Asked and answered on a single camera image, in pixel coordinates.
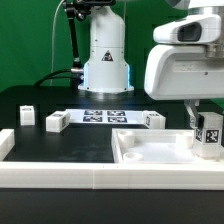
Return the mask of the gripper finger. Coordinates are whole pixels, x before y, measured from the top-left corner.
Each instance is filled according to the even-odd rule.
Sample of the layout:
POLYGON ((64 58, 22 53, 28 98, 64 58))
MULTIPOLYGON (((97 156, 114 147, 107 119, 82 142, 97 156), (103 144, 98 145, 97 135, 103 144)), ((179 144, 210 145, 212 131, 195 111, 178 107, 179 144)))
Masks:
POLYGON ((193 129, 197 128, 199 123, 199 114, 197 112, 199 101, 195 99, 188 99, 184 101, 184 105, 189 114, 190 127, 193 129))

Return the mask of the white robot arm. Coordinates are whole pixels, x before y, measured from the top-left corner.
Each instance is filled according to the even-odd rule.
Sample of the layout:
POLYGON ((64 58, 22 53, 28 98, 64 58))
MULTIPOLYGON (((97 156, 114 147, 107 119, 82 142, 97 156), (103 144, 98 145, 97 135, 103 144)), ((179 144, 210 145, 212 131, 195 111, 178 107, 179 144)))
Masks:
MULTIPOLYGON (((224 0, 166 0, 188 16, 157 27, 145 70, 144 90, 155 100, 185 101, 193 128, 200 99, 224 98, 224 0)), ((91 9, 90 58, 84 65, 88 93, 131 91, 124 59, 125 24, 98 2, 91 9)))

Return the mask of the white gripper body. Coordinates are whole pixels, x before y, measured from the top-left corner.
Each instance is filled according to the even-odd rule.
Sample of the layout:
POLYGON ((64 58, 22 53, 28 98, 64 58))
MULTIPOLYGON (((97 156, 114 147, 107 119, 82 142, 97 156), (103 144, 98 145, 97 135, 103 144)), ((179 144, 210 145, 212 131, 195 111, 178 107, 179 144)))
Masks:
POLYGON ((208 48, 223 33, 217 14, 190 15, 154 30, 144 89, 156 100, 224 98, 224 58, 208 48))

